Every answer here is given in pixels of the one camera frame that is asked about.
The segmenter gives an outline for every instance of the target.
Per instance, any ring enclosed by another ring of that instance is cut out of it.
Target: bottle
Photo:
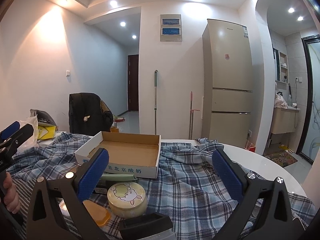
[[[288,106],[292,106],[291,95],[289,95]]]

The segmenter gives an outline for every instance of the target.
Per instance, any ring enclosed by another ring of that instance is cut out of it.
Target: black chair
[[[113,114],[101,98],[93,93],[69,95],[69,126],[71,133],[94,136],[110,132]]]

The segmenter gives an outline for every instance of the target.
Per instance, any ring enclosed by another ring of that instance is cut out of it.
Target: refrigerator label
[[[242,29],[243,29],[243,35],[244,35],[244,37],[248,39],[248,38],[249,38],[249,36],[248,36],[248,30],[247,30],[247,27],[242,26]]]

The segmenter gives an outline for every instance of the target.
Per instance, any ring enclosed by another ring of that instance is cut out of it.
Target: refrigerator
[[[252,59],[247,28],[208,19],[202,40],[202,137],[244,148],[253,100]]]

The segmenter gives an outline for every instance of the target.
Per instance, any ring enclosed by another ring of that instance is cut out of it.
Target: human hand
[[[7,206],[7,210],[13,214],[20,210],[21,203],[17,192],[16,185],[13,184],[12,178],[9,172],[6,173],[7,177],[3,182],[3,187],[7,189],[7,194],[4,196],[4,204]]]

